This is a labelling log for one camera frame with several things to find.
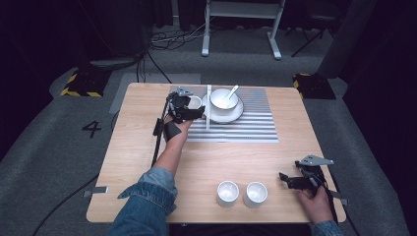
table top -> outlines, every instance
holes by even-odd
[[[106,194],[94,194],[87,219],[112,222],[126,203],[117,196],[149,170],[156,137],[152,135],[165,98],[173,87],[207,86],[130,84],[104,158],[96,187],[107,186]],[[259,89],[260,87],[241,87]],[[308,154],[323,156],[302,99],[295,88],[265,90],[278,143],[187,142],[175,177],[177,209],[168,222],[309,222],[295,191],[280,181],[279,172],[302,176],[294,161]],[[161,142],[161,153],[165,147]],[[328,187],[335,191],[326,166]],[[224,180],[235,182],[240,195],[233,207],[216,202],[216,189]],[[248,208],[243,193],[251,182],[268,188],[268,198],[259,208]],[[334,199],[338,220],[346,219],[340,200]]]

denim sleeve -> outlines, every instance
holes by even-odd
[[[343,236],[339,226],[333,220],[316,224],[312,230],[313,236]]]
[[[118,199],[129,200],[108,235],[167,235],[165,217],[176,208],[177,194],[173,175],[153,167],[119,195]]]

white plate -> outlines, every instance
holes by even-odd
[[[207,95],[202,98],[203,105],[207,108],[208,97]],[[211,105],[211,111],[209,113],[209,119],[215,123],[226,124],[237,120],[243,113],[243,101],[239,98],[237,105],[234,108],[223,110]]]

white cup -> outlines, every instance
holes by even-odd
[[[189,109],[199,109],[203,105],[202,99],[198,96],[191,95],[189,97],[191,98],[188,104]]]
[[[259,207],[267,199],[267,196],[268,190],[265,185],[260,182],[252,182],[246,188],[243,202],[250,208],[256,208]]]
[[[232,207],[239,196],[239,188],[232,181],[223,181],[217,187],[217,203],[222,207]]]

striped placemat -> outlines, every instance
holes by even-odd
[[[207,88],[182,87],[194,95],[203,97]],[[224,89],[212,87],[212,90]],[[239,88],[236,94],[243,101],[243,114],[227,124],[210,121],[206,129],[206,117],[194,121],[187,142],[226,143],[278,143],[278,135],[270,112],[267,92],[264,88]]]

